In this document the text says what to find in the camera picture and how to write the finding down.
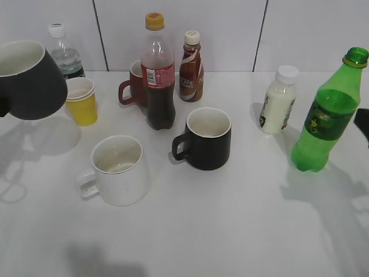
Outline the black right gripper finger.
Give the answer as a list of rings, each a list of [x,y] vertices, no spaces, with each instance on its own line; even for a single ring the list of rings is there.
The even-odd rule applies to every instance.
[[[367,142],[369,143],[369,109],[359,108],[356,112],[354,124],[365,136]]]

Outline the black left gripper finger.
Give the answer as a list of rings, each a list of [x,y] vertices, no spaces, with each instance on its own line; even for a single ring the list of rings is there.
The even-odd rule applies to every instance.
[[[9,101],[0,97],[0,117],[4,117],[9,112]]]

